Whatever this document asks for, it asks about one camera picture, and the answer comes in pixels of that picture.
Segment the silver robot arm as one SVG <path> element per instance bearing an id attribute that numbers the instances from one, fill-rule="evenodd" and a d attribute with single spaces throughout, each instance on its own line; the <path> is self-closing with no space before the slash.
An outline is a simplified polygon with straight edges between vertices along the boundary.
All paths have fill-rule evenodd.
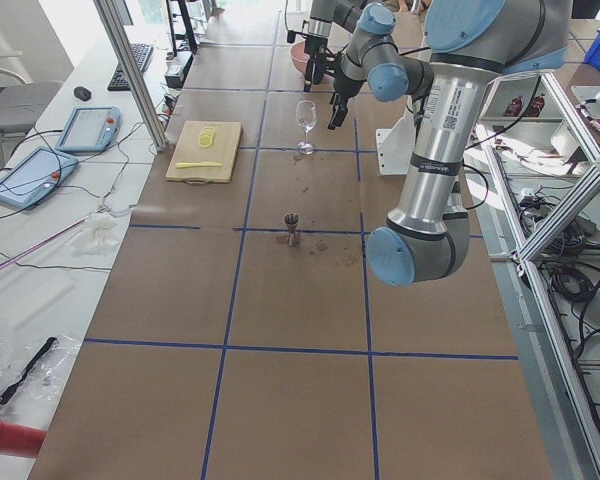
<path id="1" fill-rule="evenodd" d="M 424 24 L 429 60 L 404 58 L 391 34 L 394 14 L 373 2 L 360 13 L 334 79 L 334 111 L 368 83 L 381 102 L 424 102 L 405 184 L 366 258 L 389 285 L 453 274 L 469 247 L 470 226 L 458 175 L 488 85 L 533 76 L 565 61 L 569 1 L 435 1 Z"/>
<path id="2" fill-rule="evenodd" d="M 325 75 L 334 76 L 336 55 L 329 52 L 328 38 L 333 23 L 349 33 L 355 29 L 366 0 L 316 0 L 312 2 L 305 38 L 304 52 L 309 56 L 304 73 L 304 91 L 309 92 Z"/>

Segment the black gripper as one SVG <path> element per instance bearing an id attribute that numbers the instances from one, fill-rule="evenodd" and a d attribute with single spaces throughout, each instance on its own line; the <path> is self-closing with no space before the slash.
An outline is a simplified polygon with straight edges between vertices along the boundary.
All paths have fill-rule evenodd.
<path id="1" fill-rule="evenodd" d="M 334 78 L 334 92 L 330 100 L 332 115 L 327 126 L 329 130 L 342 126 L 348 113 L 348 101 L 358 95 L 362 86 L 362 80 L 353 80 L 346 75 Z"/>
<path id="2" fill-rule="evenodd" d="M 312 85 L 318 85 L 324 77 L 326 70 L 327 38 L 307 35 L 305 38 L 305 52 L 309 55 L 306 67 L 304 92 L 310 92 Z"/>

